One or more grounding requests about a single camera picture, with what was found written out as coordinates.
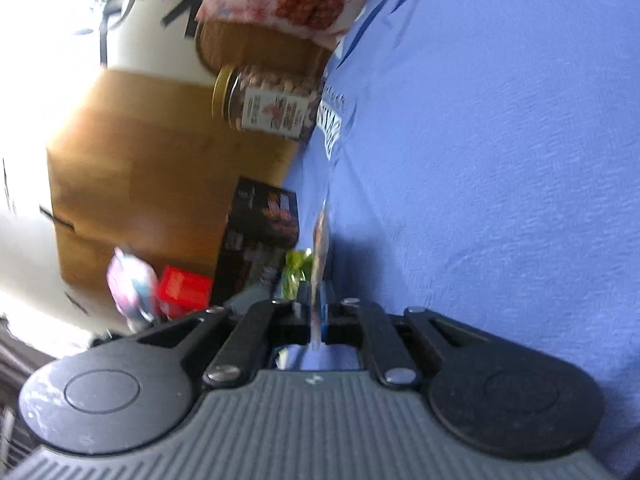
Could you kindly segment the clear seed snack packet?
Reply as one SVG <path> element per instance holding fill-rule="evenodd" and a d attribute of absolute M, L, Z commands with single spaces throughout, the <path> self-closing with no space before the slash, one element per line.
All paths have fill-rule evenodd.
<path fill-rule="evenodd" d="M 326 259 L 330 247 L 329 197 L 326 197 L 314 222 L 314 236 L 312 237 L 312 263 L 310 276 L 310 348 L 318 351 L 322 345 L 322 330 L 324 307 L 321 302 L 321 285 Z"/>

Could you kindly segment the green roll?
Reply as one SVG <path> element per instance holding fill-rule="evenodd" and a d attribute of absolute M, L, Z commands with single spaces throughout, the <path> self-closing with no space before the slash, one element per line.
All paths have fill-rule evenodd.
<path fill-rule="evenodd" d="M 286 253 L 277 289 L 278 299 L 293 300 L 297 297 L 300 284 L 310 281 L 313 261 L 310 248 Z"/>

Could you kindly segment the pink blue plush toy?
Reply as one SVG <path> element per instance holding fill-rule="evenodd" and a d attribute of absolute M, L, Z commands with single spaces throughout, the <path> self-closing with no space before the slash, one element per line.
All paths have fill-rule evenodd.
<path fill-rule="evenodd" d="M 106 281 L 116 309 L 132 332 L 142 332 L 156 321 L 157 275 L 149 263 L 116 247 Z"/>

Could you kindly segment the red gift bag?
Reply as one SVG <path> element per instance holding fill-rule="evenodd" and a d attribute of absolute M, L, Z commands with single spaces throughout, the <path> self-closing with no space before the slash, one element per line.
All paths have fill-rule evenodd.
<path fill-rule="evenodd" d="M 155 292 L 158 308 L 170 320 L 204 310 L 213 284 L 209 276 L 166 266 Z"/>

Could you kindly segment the black snack box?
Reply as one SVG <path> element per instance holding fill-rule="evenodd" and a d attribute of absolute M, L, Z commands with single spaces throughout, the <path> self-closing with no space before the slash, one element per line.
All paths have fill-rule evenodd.
<path fill-rule="evenodd" d="M 286 253 L 299 237 L 297 197 L 292 191 L 239 178 L 222 237 L 211 304 L 223 304 L 247 287 L 273 290 Z"/>

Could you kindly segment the wooden board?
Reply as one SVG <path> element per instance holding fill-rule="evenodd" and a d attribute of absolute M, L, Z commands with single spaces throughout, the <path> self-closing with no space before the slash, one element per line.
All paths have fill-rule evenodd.
<path fill-rule="evenodd" d="M 106 294 L 116 248 L 214 274 L 239 178 L 281 184 L 297 145 L 230 128 L 211 100 L 194 84 L 99 74 L 47 147 L 64 282 Z"/>

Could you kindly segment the nut jar gold lid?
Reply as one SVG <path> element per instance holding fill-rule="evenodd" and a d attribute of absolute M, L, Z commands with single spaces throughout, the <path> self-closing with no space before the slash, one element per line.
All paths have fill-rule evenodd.
<path fill-rule="evenodd" d="M 314 130 L 322 85 L 314 78 L 257 66 L 222 66 L 212 114 L 239 131 L 307 141 Z"/>

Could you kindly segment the round woven tray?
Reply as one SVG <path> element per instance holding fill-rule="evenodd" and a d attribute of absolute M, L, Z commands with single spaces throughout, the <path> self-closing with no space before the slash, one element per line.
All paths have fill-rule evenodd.
<path fill-rule="evenodd" d="M 268 70 L 319 78 L 331 52 L 307 39 L 259 25 L 227 21 L 198 24 L 195 49 L 216 76 L 224 65 L 256 65 Z"/>

